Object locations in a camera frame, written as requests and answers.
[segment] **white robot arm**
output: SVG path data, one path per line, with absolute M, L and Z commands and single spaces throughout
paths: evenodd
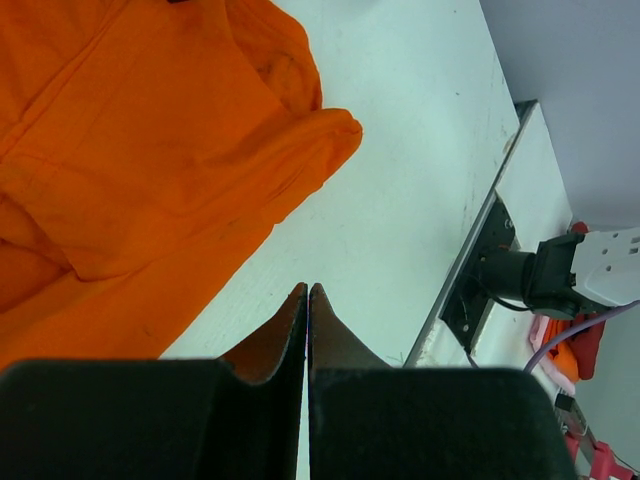
M 573 289 L 607 307 L 640 298 L 640 228 L 590 232 L 576 246 Z

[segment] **table surface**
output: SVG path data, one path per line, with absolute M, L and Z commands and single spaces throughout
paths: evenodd
M 276 3 L 307 30 L 325 106 L 348 108 L 364 140 L 164 356 L 224 353 L 303 281 L 400 365 L 519 126 L 480 5 Z

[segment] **orange object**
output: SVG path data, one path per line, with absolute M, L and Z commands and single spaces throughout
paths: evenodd
M 547 330 L 544 334 L 544 338 L 542 340 L 542 344 L 549 342 L 551 339 L 564 332 L 567 328 L 571 327 L 571 322 L 554 320 L 553 318 L 549 319 L 549 324 L 547 325 Z M 560 342 L 554 348 L 552 348 L 547 356 L 553 361 L 553 363 L 558 367 L 558 370 L 565 377 L 571 380 L 573 383 L 577 383 L 580 381 L 580 375 L 578 372 L 578 362 L 576 360 L 575 355 L 571 351 L 567 342 Z
M 0 366 L 157 357 L 359 145 L 268 0 L 0 18 Z

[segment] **black cable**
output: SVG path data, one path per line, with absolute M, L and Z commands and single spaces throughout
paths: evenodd
M 480 365 L 478 365 L 478 362 L 476 362 L 473 357 L 471 356 L 470 353 L 464 352 L 467 354 L 467 360 L 469 361 L 469 365 L 471 365 L 473 368 L 480 368 Z
M 618 462 L 620 462 L 622 465 L 624 465 L 625 467 L 627 467 L 629 470 L 631 470 L 633 473 L 638 474 L 640 473 L 640 470 L 633 468 L 631 465 L 629 465 L 627 462 L 625 462 L 624 460 L 622 460 L 618 455 L 615 454 L 615 452 L 613 453 L 613 456 L 616 457 L 616 460 L 618 460 Z
M 513 303 L 510 303 L 510 302 L 507 302 L 506 300 L 501 299 L 495 293 L 489 290 L 489 287 L 487 287 L 484 283 L 482 283 L 482 281 L 478 277 L 474 275 L 471 275 L 469 273 L 464 273 L 464 272 L 460 273 L 460 275 L 465 275 L 475 280 L 478 286 L 484 291 L 484 293 L 487 294 L 487 296 L 491 300 L 496 302 L 498 305 L 503 306 L 504 308 L 508 308 L 509 310 L 513 310 L 514 312 L 528 312 L 529 310 L 531 310 L 529 307 L 521 307 L 519 305 L 514 305 Z

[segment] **red object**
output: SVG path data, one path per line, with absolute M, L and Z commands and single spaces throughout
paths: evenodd
M 589 227 L 584 222 L 577 222 L 571 227 L 572 232 L 589 233 Z M 593 318 L 595 315 L 578 315 L 571 322 L 571 326 L 583 323 L 585 320 Z M 599 323 L 593 327 L 577 333 L 569 338 L 566 343 L 573 352 L 578 365 L 578 375 L 582 380 L 593 378 L 596 369 L 596 358 L 600 347 L 600 340 L 604 334 L 606 322 Z
M 580 449 L 580 442 L 571 434 L 565 435 L 569 454 L 575 462 Z M 611 447 L 604 442 L 597 442 L 594 448 L 593 463 L 589 477 L 594 480 L 633 480 L 635 473 L 616 463 L 616 457 Z
M 611 447 L 603 442 L 596 444 L 595 456 L 591 464 L 591 478 L 595 480 L 631 480 L 634 473 L 622 465 L 616 463 Z

